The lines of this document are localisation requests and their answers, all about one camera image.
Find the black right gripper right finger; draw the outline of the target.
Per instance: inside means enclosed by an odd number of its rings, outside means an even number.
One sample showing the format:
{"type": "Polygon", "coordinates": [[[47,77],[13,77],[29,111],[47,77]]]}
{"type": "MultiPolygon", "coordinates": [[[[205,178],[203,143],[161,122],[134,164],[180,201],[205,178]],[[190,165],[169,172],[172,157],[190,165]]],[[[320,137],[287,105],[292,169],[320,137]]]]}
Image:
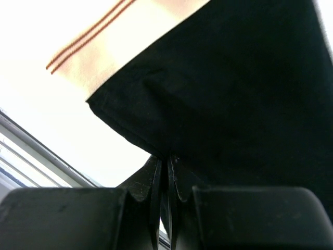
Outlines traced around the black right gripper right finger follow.
{"type": "Polygon", "coordinates": [[[320,200],[301,187],[205,186],[168,159],[172,249],[332,249],[320,200]]]}

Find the black underwear with beige waistband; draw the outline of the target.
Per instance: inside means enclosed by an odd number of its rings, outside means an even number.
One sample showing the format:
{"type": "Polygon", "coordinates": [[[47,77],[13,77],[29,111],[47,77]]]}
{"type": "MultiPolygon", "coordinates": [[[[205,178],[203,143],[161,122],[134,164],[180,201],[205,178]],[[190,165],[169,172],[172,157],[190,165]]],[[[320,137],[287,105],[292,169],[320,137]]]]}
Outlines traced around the black underwear with beige waistband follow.
{"type": "Polygon", "coordinates": [[[316,1],[79,1],[47,64],[132,144],[221,185],[311,190],[332,211],[332,61],[316,1]]]}

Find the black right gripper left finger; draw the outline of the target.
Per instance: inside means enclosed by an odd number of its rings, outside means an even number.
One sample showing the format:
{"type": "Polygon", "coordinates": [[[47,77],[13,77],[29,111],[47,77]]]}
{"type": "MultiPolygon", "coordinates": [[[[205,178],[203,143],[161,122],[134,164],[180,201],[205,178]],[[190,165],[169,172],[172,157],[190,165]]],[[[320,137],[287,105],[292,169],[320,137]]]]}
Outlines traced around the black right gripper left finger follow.
{"type": "Polygon", "coordinates": [[[157,249],[162,162],[115,188],[20,188],[1,202],[1,249],[157,249]]]}

